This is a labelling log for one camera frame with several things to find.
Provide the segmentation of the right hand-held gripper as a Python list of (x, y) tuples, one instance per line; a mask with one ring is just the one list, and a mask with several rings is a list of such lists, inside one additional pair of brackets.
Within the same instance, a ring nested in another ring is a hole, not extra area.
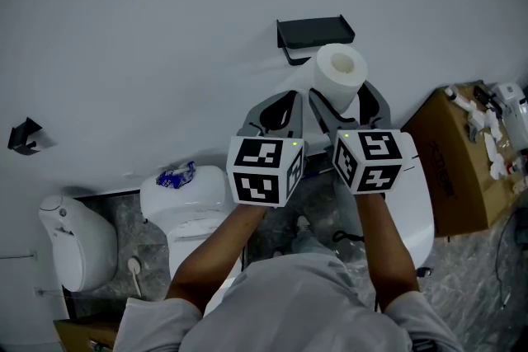
[(398, 129), (361, 129), (393, 125), (388, 102), (370, 82), (365, 81), (357, 95), (359, 122), (340, 115), (314, 88), (309, 90), (309, 104), (332, 142), (329, 156), (342, 184), (354, 195), (386, 193), (408, 161), (403, 134)]

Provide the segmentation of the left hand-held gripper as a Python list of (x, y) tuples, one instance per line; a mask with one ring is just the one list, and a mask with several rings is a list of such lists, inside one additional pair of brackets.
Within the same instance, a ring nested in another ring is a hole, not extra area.
[(291, 90), (248, 113), (230, 140), (226, 171), (238, 204), (284, 207), (304, 174), (304, 99)]

